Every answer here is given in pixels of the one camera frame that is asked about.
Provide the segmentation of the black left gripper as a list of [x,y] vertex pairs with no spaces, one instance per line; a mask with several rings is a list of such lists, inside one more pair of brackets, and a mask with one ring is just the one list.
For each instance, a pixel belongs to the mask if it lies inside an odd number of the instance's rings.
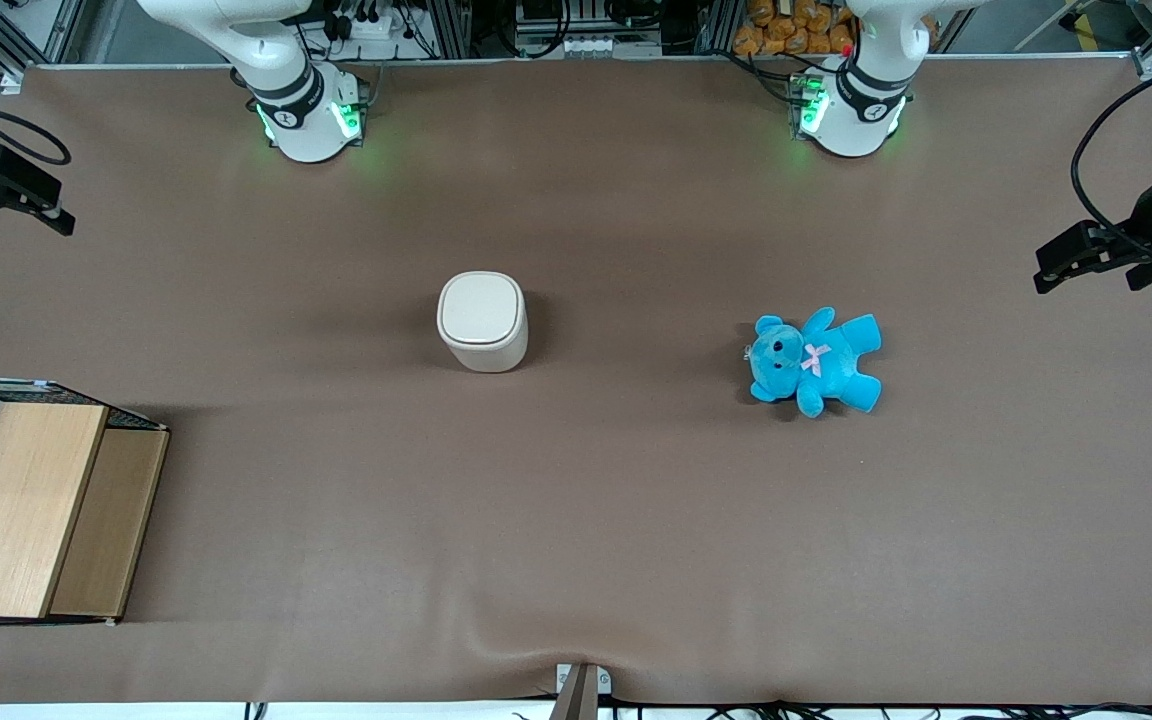
[[[1134,256],[1134,243],[1116,227],[1098,222],[1078,222],[1069,228],[1068,249],[1043,247],[1036,251],[1038,270],[1033,286],[1038,295],[1047,295],[1071,279],[1117,270]],[[1152,185],[1135,200],[1132,214],[1126,219],[1126,233],[1144,250],[1129,273],[1152,273]]]

